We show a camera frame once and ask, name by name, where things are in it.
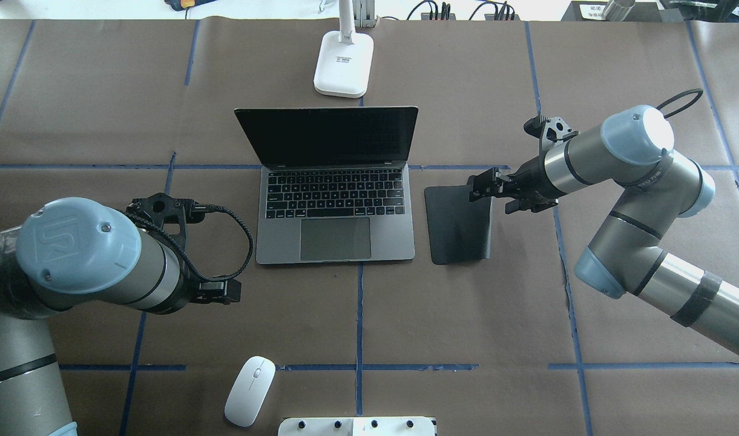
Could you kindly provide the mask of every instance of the trackpad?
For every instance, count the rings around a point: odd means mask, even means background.
[[[302,220],[300,259],[369,259],[369,218]]]

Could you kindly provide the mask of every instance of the laptop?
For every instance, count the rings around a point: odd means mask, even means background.
[[[237,108],[261,161],[256,262],[415,256],[416,107]]]

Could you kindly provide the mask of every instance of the white mouse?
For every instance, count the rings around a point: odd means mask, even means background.
[[[268,359],[261,356],[248,359],[226,398],[226,419],[240,427],[254,424],[274,376],[275,364]]]

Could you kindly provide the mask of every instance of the light blue joint cap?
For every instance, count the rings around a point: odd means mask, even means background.
[[[17,238],[17,262],[35,282],[88,294],[124,279],[140,257],[140,234],[125,215],[89,199],[49,202]]]
[[[674,136],[661,111],[638,105],[605,119],[601,124],[601,140],[617,159],[644,166],[659,162],[663,149],[670,153]]]
[[[698,199],[695,200],[695,204],[693,204],[689,209],[684,211],[684,213],[679,213],[679,218],[690,218],[690,216],[695,216],[703,209],[706,209],[709,204],[713,201],[713,196],[716,194],[716,184],[713,181],[713,177],[706,171],[704,171],[702,168],[700,168],[700,165],[695,162],[695,165],[698,167],[698,171],[700,171],[700,174],[702,174],[702,185],[700,186],[700,193],[698,194]]]
[[[52,433],[49,434],[49,436],[78,436],[76,433],[76,422],[71,422],[71,424],[64,425],[61,428],[57,428],[57,430],[52,431]]]
[[[589,246],[585,248],[585,252],[579,257],[579,262],[576,262],[574,273],[580,280],[597,291],[612,297],[614,300],[625,293],[625,288],[614,279],[614,276],[598,260],[598,257],[590,250]]]

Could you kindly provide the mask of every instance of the black laptop screen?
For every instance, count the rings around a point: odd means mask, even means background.
[[[352,165],[407,160],[416,107],[238,108],[264,165]]]

